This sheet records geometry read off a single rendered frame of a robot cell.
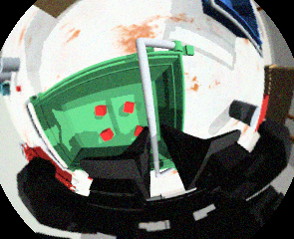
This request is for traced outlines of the blue plastic tray with grey wire bars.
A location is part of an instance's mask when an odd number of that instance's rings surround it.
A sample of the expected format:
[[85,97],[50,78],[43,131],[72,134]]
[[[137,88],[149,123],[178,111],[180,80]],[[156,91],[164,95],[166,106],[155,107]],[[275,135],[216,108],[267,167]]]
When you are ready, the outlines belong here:
[[[262,40],[259,39],[257,16],[250,0],[201,0],[202,11],[211,19],[234,33],[234,36],[250,40],[259,57],[263,59]],[[257,43],[257,44],[255,44]]]

